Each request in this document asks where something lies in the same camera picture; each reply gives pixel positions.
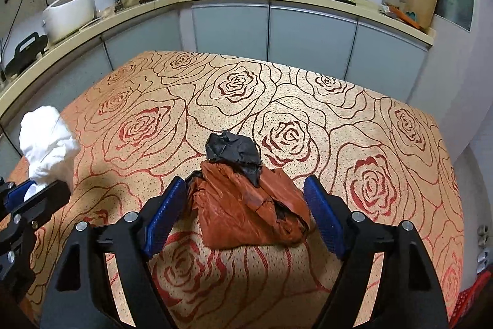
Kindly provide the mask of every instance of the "kitchen cabinet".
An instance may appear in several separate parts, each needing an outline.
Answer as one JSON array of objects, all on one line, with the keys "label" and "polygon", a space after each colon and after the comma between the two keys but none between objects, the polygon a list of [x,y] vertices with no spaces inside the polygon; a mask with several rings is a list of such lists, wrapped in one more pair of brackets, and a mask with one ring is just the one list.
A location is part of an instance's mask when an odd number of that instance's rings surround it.
[{"label": "kitchen cabinet", "polygon": [[343,79],[356,25],[345,15],[272,5],[268,60]]},{"label": "kitchen cabinet", "polygon": [[48,70],[44,77],[38,78],[43,84],[40,86],[35,82],[31,85],[28,89],[29,93],[19,97],[0,120],[9,139],[19,152],[21,152],[19,148],[21,121],[27,112],[46,105],[53,106],[61,112],[89,87],[111,73],[108,57],[99,39],[74,52],[75,54],[67,55],[64,58],[66,60],[61,60],[55,65],[55,67],[64,66],[63,69],[58,72]]},{"label": "kitchen cabinet", "polygon": [[345,80],[406,102],[427,47],[403,33],[358,22]]},{"label": "kitchen cabinet", "polygon": [[160,14],[114,36],[108,32],[103,40],[113,69],[145,51],[181,51],[178,11]]},{"label": "kitchen cabinet", "polygon": [[267,2],[192,6],[198,52],[267,60]]},{"label": "kitchen cabinet", "polygon": [[0,133],[0,176],[7,181],[8,176],[21,160],[21,157],[9,142],[6,135],[1,130]]}]

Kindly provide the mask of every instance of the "orange plastic bag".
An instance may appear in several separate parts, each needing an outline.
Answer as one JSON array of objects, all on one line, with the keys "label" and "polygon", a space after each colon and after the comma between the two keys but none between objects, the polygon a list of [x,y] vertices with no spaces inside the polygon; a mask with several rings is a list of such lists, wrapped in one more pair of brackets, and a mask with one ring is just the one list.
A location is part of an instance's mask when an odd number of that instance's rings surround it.
[{"label": "orange plastic bag", "polygon": [[303,193],[282,169],[262,167],[260,187],[220,163],[201,163],[203,179],[189,186],[188,211],[197,210],[204,244],[298,245],[308,234],[310,211]]}]

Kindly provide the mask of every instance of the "white rice cooker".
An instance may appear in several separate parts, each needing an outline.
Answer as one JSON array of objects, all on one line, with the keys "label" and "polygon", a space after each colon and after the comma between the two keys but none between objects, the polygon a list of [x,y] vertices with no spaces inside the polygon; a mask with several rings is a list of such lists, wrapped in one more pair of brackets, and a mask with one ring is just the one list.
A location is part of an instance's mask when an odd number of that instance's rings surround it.
[{"label": "white rice cooker", "polygon": [[56,0],[43,11],[44,31],[51,44],[60,42],[93,19],[93,0]]}]

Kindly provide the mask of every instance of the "rose pattern tablecloth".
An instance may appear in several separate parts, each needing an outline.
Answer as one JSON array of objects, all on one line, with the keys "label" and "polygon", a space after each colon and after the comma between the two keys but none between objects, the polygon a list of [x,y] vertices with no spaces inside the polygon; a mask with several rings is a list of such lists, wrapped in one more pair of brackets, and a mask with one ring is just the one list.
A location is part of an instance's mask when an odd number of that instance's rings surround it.
[{"label": "rose pattern tablecloth", "polygon": [[[145,52],[112,72],[62,113],[80,142],[70,203],[38,231],[39,314],[46,285],[75,223],[117,221],[186,177],[205,158],[211,132],[258,144],[269,167],[302,188],[311,174],[352,210],[386,224],[411,220],[440,279],[451,315],[462,276],[463,220],[449,155],[432,117],[362,87],[305,70],[240,57]],[[23,158],[11,175],[26,179]],[[376,256],[357,322],[378,289]],[[149,263],[180,328],[311,327],[340,267],[316,228],[297,248],[204,247],[197,221],[179,221]],[[113,257],[119,313],[131,322]]]}]

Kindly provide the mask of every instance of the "kitchen counter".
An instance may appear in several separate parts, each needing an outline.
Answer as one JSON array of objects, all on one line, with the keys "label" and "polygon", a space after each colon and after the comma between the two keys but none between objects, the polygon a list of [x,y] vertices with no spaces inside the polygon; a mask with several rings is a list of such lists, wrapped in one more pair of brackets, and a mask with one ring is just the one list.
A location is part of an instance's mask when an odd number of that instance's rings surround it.
[{"label": "kitchen counter", "polygon": [[[48,49],[45,56],[40,57],[33,63],[25,72],[18,78],[14,79],[2,91],[0,95],[0,116],[2,116],[18,96],[31,85],[42,73],[56,64],[61,58],[69,54],[71,51],[91,40],[98,37],[109,29],[116,27],[130,19],[136,18],[145,13],[157,10],[163,7],[176,5],[180,3],[206,1],[206,0],[155,0],[142,5],[134,6],[117,13],[116,15],[103,19],[63,40],[59,44]],[[393,20],[378,12],[378,5],[366,1],[356,0],[356,5],[339,2],[336,0],[270,0],[270,1],[285,1],[296,2],[310,6],[317,6],[340,12],[353,14],[357,17],[365,18],[376,23],[380,23],[399,30],[404,34],[410,35],[425,44],[433,45],[433,38],[418,31],[402,22]]]}]

